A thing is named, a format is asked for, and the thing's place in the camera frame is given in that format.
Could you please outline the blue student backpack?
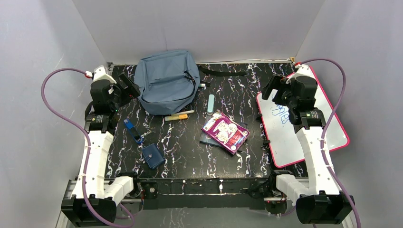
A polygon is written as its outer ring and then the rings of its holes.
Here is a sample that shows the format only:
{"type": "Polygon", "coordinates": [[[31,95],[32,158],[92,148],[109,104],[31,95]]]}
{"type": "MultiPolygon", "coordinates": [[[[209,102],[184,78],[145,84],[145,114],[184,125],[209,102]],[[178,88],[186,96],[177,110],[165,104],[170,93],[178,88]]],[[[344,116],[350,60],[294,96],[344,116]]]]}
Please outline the blue student backpack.
{"type": "Polygon", "coordinates": [[[214,76],[245,76],[245,72],[212,71],[196,65],[187,50],[166,51],[142,58],[135,69],[138,100],[152,115],[170,115],[191,103],[201,83],[200,72],[214,76]]]}

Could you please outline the teal eraser case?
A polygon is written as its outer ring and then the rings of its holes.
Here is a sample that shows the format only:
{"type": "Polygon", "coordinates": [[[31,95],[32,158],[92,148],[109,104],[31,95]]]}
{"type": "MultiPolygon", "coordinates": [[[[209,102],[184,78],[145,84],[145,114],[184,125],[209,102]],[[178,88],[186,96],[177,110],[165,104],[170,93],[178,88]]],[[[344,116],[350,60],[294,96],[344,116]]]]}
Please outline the teal eraser case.
{"type": "Polygon", "coordinates": [[[210,94],[208,97],[208,104],[207,104],[207,114],[212,115],[214,111],[214,101],[215,101],[215,96],[213,94],[210,94]]]}

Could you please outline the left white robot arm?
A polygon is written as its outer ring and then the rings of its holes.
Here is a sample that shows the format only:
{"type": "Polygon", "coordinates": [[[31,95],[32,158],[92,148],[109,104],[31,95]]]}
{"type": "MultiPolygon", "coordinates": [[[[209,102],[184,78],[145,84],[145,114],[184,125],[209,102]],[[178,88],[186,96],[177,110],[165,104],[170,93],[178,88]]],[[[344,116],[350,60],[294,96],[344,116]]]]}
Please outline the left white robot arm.
{"type": "Polygon", "coordinates": [[[124,174],[105,183],[105,170],[110,146],[117,126],[117,111],[139,95],[138,86],[121,73],[124,83],[118,84],[109,74],[93,73],[90,88],[92,102],[85,113],[84,154],[79,176],[68,199],[61,204],[61,211],[76,227],[111,225],[116,211],[125,196],[138,197],[141,183],[134,175],[124,174]]]}

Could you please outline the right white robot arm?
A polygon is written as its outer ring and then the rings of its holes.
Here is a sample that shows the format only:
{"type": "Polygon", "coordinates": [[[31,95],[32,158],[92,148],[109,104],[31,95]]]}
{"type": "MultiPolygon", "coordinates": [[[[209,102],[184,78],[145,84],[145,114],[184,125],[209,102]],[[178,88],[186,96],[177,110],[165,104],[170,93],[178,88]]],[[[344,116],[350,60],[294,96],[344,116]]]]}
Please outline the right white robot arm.
{"type": "Polygon", "coordinates": [[[292,174],[276,171],[268,183],[268,192],[279,197],[283,193],[295,206],[303,224],[342,224],[355,206],[336,179],[326,145],[328,123],[323,112],[315,107],[317,81],[309,76],[287,78],[273,76],[262,89],[262,99],[288,108],[289,121],[301,145],[305,158],[308,183],[304,186],[292,174]]]}

